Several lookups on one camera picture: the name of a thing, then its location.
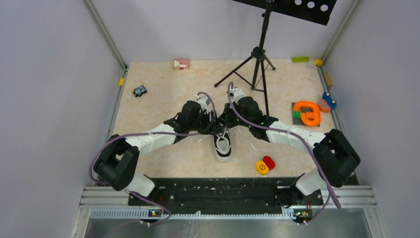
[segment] robotic arm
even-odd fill
[[[238,118],[229,103],[225,104],[222,115],[217,118],[210,109],[210,99],[196,95],[197,100],[187,101],[174,118],[166,120],[142,136],[122,138],[111,143],[99,155],[93,166],[94,171],[117,191],[135,191],[147,197],[156,185],[145,175],[135,173],[140,153],[144,155],[164,145],[177,143],[191,135],[191,131],[197,131],[197,134],[221,133],[224,130],[222,125],[227,128],[246,126],[257,139],[286,144],[308,153],[302,141],[290,133],[299,135],[309,144],[328,181],[335,187],[341,187],[359,165],[360,158],[342,132],[332,129],[328,133],[322,133],[285,124],[277,118],[263,115],[258,103],[252,97],[245,96],[241,89],[232,88],[229,94],[236,111],[246,120],[288,133],[248,125]],[[122,155],[121,160],[116,159],[116,155]],[[307,196],[325,186],[318,170],[314,169],[302,175],[293,189]]]

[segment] shoe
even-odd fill
[[[220,162],[228,162],[232,159],[232,144],[229,131],[225,128],[223,133],[213,135],[216,159]]]

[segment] white wall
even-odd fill
[[[0,237],[69,237],[122,75],[81,0],[0,3]]]
[[[419,237],[420,1],[366,0],[326,67],[392,237]]]
[[[259,44],[264,9],[231,0],[94,0],[126,62],[246,59]],[[327,26],[274,12],[269,58],[321,57],[352,0],[338,0]]]

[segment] marble pattern surface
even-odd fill
[[[323,93],[316,69],[305,63],[291,63],[290,59],[272,59],[276,70],[268,68],[268,103],[270,115],[291,124],[291,103],[297,101],[318,102]],[[251,91],[248,84],[235,74],[217,88],[214,84],[234,69],[242,60],[191,61],[190,70],[175,71],[172,62],[133,62],[130,64],[125,88],[119,106],[114,134],[143,132],[152,129],[181,111],[187,100],[195,100],[195,94],[205,91],[213,98],[216,111],[223,111],[227,102],[227,85],[233,81],[246,95],[252,96],[264,112],[263,93]],[[255,61],[252,60],[238,72],[252,80]],[[140,98],[134,97],[135,87],[144,85],[148,91]],[[320,127],[306,127],[314,131],[330,131],[334,127],[331,114],[322,114]],[[313,168],[311,157],[286,145],[267,143],[254,139],[251,133],[241,127],[241,131],[251,139],[255,147],[265,155],[270,155],[276,167],[267,177],[299,176]],[[191,136],[177,144],[165,146],[140,157],[137,171],[155,178],[210,178],[210,177],[260,177],[255,171],[255,163],[263,155],[255,151],[249,139],[236,129],[231,132],[233,159],[222,163],[214,157],[214,143],[211,136]]]

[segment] tripod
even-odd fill
[[[275,70],[275,67],[270,62],[270,60],[267,58],[267,56],[265,55],[265,50],[263,49],[263,47],[264,47],[265,35],[267,33],[267,28],[268,28],[268,22],[269,22],[269,19],[270,19],[270,14],[273,11],[273,7],[274,7],[273,5],[274,5],[273,0],[266,0],[266,2],[265,2],[265,13],[262,14],[262,16],[264,17],[264,21],[262,23],[263,25],[262,25],[262,32],[261,32],[261,37],[260,37],[260,45],[255,47],[252,50],[251,56],[249,56],[245,61],[243,61],[240,65],[238,65],[236,68],[234,68],[223,79],[221,79],[219,82],[217,82],[214,85],[214,87],[219,86],[220,83],[222,83],[225,79],[227,79],[232,74],[238,75],[242,80],[244,80],[246,83],[248,83],[251,86],[251,90],[264,92],[265,112],[267,113],[267,116],[269,116],[269,112],[268,112],[267,85],[265,83],[264,60],[267,60],[267,63],[271,66],[271,68],[273,70]],[[255,58],[256,62],[255,62],[254,76],[252,78],[252,83],[250,83],[243,76],[238,74],[236,71],[239,70],[242,66],[244,66],[252,58]],[[256,81],[257,81],[258,69],[259,69],[260,65],[261,65],[262,86],[264,88],[263,90],[255,88],[256,87]]]

